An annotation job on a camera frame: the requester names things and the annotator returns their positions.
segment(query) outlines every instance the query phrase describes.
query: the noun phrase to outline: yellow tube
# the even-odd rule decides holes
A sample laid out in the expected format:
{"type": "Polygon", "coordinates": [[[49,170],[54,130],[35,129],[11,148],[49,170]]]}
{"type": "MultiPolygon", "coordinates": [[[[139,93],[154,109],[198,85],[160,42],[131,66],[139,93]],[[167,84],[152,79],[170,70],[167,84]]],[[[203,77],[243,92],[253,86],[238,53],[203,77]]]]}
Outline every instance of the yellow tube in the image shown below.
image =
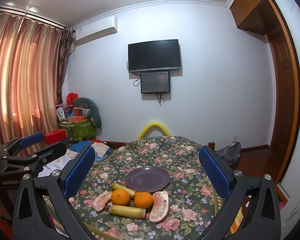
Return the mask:
{"type": "Polygon", "coordinates": [[[146,127],[142,130],[142,132],[139,134],[137,140],[142,139],[145,137],[146,133],[152,128],[152,127],[158,127],[161,132],[166,135],[166,136],[170,136],[171,133],[169,133],[169,131],[167,130],[167,128],[165,128],[165,126],[162,123],[159,122],[151,122],[149,124],[146,125],[146,127]]]}

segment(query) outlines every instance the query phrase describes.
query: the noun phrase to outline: white wall-mounted air conditioner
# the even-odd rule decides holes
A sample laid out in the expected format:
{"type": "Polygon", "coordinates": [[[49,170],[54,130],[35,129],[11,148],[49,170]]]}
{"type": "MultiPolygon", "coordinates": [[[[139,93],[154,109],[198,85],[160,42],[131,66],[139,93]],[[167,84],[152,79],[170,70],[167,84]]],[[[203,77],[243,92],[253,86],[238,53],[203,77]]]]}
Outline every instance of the white wall-mounted air conditioner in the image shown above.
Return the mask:
{"type": "Polygon", "coordinates": [[[89,23],[76,30],[75,39],[77,44],[80,45],[117,32],[118,19],[115,16],[110,16],[93,23],[89,23]]]}

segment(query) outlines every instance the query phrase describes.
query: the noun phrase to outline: table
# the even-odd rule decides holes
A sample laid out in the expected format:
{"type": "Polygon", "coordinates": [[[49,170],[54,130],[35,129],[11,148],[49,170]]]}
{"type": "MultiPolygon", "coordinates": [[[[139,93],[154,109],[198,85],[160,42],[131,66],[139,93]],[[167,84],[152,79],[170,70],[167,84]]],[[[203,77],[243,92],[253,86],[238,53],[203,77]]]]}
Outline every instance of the table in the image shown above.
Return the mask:
{"type": "MultiPolygon", "coordinates": [[[[194,240],[211,223],[221,208],[221,198],[200,165],[197,150],[201,145],[178,136],[149,137],[116,149],[107,159],[94,163],[78,194],[69,201],[98,240],[194,240]],[[168,217],[159,224],[149,219],[136,220],[98,213],[93,202],[114,182],[125,184],[128,172],[141,166],[165,168],[171,181],[168,217]]],[[[50,200],[45,197],[52,208],[50,200]]]]}

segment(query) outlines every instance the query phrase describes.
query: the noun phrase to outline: green fabric bin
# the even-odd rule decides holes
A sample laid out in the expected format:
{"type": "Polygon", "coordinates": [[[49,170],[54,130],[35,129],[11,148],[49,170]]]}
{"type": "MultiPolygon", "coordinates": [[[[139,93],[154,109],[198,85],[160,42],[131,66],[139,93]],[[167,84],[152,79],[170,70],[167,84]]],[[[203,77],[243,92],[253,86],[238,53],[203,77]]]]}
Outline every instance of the green fabric bin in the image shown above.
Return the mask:
{"type": "Polygon", "coordinates": [[[77,123],[59,123],[58,127],[67,131],[68,139],[71,143],[81,142],[82,138],[88,140],[96,135],[95,127],[92,125],[90,119],[77,123]]]}

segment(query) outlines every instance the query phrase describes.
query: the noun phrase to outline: plate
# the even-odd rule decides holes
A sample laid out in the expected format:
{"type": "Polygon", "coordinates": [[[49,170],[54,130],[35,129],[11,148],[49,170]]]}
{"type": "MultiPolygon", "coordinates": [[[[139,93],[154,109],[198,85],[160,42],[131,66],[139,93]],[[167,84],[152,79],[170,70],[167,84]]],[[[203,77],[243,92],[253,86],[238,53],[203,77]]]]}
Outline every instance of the plate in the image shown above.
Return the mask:
{"type": "Polygon", "coordinates": [[[170,182],[169,173],[160,167],[144,166],[130,171],[125,179],[128,188],[153,193],[164,189],[170,182]]]}

